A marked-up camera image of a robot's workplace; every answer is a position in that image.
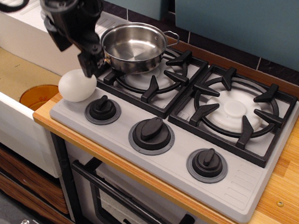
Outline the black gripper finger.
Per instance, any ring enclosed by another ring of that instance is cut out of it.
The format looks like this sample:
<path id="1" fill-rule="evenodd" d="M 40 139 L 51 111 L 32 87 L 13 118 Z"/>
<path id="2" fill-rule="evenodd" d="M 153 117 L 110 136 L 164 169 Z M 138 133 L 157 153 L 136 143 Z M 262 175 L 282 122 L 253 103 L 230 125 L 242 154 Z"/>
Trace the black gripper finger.
<path id="1" fill-rule="evenodd" d="M 91 78 L 92 76 L 99 77 L 104 69 L 104 57 L 105 55 L 103 52 L 96 54 L 81 52 L 78 55 L 78 60 L 83 74 L 88 78 Z"/>
<path id="2" fill-rule="evenodd" d="M 61 52 L 71 47 L 72 43 L 63 35 L 61 35 L 57 28 L 52 24 L 50 19 L 46 19 L 45 27 L 47 32 L 50 34 L 51 39 Z"/>

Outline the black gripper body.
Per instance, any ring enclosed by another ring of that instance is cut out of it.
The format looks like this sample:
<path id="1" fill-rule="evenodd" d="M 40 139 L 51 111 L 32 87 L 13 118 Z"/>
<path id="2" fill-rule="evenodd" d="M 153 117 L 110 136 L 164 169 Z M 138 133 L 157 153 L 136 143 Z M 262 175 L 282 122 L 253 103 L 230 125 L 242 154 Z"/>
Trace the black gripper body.
<path id="1" fill-rule="evenodd" d="M 46 0 L 44 25 L 46 19 L 50 19 L 58 32 L 81 52 L 100 53 L 103 52 L 103 48 L 95 27 L 102 8 L 102 5 L 83 3 L 67 5 L 65 2 Z"/>

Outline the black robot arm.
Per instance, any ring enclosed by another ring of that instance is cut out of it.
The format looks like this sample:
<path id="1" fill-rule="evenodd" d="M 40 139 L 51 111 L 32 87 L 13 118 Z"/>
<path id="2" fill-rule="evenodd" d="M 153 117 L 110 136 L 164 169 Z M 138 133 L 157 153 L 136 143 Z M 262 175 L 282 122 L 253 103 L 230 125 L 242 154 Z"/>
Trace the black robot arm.
<path id="1" fill-rule="evenodd" d="M 102 0 L 40 0 L 44 25 L 60 51 L 72 45 L 80 50 L 78 60 L 86 77 L 92 77 L 104 62 L 103 47 L 95 32 L 103 11 Z"/>

